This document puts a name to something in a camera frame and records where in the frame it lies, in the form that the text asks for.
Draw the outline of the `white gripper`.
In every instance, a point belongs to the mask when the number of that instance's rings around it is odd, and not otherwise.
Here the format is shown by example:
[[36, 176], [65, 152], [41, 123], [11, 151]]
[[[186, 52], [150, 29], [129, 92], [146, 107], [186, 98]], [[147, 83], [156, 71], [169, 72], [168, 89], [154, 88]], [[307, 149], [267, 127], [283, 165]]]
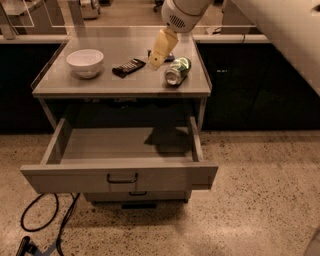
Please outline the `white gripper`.
[[168, 28], [160, 29], [148, 66], [158, 70], [178, 43], [177, 33], [190, 32], [203, 17], [212, 0], [165, 0], [161, 17]]

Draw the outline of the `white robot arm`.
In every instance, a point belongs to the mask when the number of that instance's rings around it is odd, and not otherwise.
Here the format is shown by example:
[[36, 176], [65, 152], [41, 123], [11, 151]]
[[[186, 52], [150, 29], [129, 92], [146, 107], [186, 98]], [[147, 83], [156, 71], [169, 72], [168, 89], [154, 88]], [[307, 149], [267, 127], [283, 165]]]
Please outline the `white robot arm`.
[[[159, 68], [178, 43], [180, 33], [196, 26], [213, 0], [165, 0], [165, 27], [149, 57]], [[320, 95], [320, 0], [231, 0]]]

